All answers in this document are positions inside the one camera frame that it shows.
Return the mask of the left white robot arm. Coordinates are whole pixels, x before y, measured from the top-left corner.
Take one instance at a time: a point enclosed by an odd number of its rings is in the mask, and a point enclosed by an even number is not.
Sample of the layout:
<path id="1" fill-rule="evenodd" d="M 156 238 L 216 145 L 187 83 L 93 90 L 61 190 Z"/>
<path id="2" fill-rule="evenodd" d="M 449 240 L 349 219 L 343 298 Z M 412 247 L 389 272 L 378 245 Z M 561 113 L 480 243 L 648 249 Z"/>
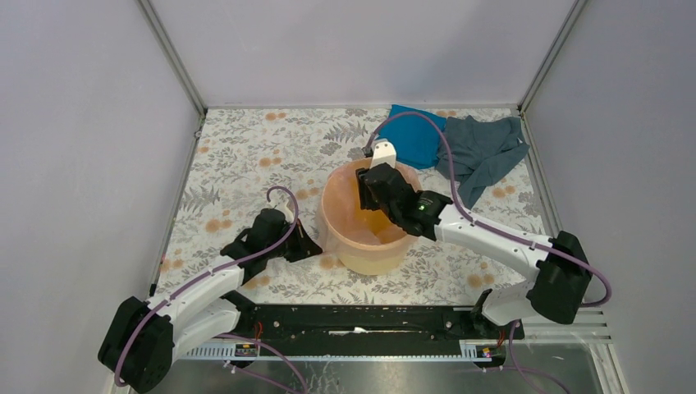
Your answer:
<path id="1" fill-rule="evenodd" d="M 209 338 L 228 332 L 245 337 L 252 332 L 253 313 L 226 300 L 225 294 L 260 274 L 271 259 L 294 263 L 322 253 L 301 220 L 264 208 L 251 227 L 189 281 L 147 300 L 132 296 L 121 302 L 98 361 L 113 372 L 116 386 L 146 393 L 176 360 Z"/>

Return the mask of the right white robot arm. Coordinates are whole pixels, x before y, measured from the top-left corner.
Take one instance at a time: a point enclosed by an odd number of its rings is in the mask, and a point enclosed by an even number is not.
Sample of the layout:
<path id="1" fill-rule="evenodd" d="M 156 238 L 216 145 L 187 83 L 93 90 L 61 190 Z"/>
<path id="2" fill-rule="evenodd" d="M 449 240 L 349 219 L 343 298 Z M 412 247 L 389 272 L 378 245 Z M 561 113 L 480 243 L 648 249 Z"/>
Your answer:
<path id="1" fill-rule="evenodd" d="M 493 337 L 504 325 L 534 316 L 564 325 L 574 322 L 593 278 L 576 236 L 566 231 L 540 236 L 502 226 L 458 209 L 445 195 L 416 190 L 385 163 L 355 174 L 362 209 L 380 210 L 411 236 L 464 246 L 524 277 L 479 297 L 470 317 L 479 337 Z"/>

